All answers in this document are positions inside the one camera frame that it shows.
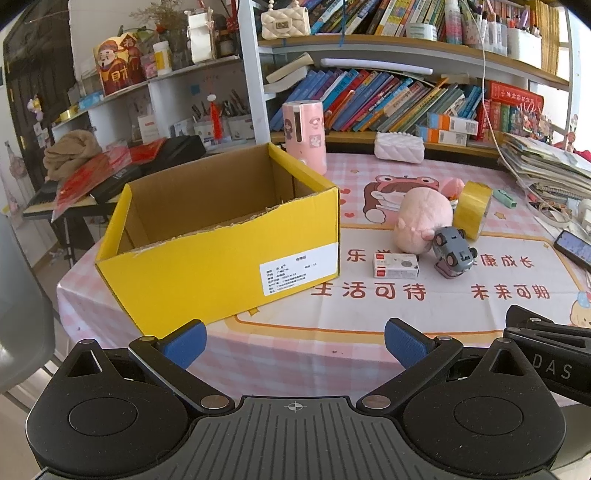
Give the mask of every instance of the pink plush pig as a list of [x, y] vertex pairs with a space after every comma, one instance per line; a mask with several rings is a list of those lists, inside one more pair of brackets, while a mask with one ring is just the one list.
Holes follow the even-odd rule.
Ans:
[[394, 243], [408, 254], [423, 254], [431, 248], [435, 230], [451, 226], [452, 206], [441, 193], [426, 187], [412, 189], [400, 205], [394, 227]]

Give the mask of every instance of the plush toy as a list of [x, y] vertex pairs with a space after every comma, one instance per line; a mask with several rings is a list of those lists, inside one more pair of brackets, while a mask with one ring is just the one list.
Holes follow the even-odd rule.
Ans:
[[408, 254], [423, 254], [431, 248], [435, 230], [451, 226], [453, 211], [449, 200], [426, 187], [412, 189], [400, 205], [394, 226], [394, 243]]
[[465, 185], [460, 179], [446, 178], [439, 182], [439, 193], [448, 200], [457, 200]]

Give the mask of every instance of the smartphone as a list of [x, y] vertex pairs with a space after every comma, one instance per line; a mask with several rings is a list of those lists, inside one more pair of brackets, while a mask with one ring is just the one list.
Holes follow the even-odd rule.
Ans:
[[586, 241], [564, 230], [554, 242], [554, 247], [573, 263], [591, 272], [591, 245]]

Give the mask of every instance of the blue gripper pad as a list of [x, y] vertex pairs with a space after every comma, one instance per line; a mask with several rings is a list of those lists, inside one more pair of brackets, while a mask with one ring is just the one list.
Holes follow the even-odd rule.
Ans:
[[384, 329], [386, 348], [404, 368], [410, 368], [426, 357], [435, 342], [400, 319], [390, 319]]
[[163, 338], [161, 353], [179, 367], [187, 369], [203, 353], [207, 344], [207, 329], [199, 320], [193, 320]]

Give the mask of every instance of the red tassel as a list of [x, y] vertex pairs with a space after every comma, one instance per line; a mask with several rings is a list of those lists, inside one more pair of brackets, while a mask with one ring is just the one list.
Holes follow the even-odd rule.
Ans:
[[211, 112], [210, 117], [213, 124], [213, 137], [216, 140], [221, 140], [223, 137], [222, 120], [220, 118], [220, 112], [215, 104], [216, 96], [211, 94], [207, 97], [207, 100], [209, 101], [209, 108]]

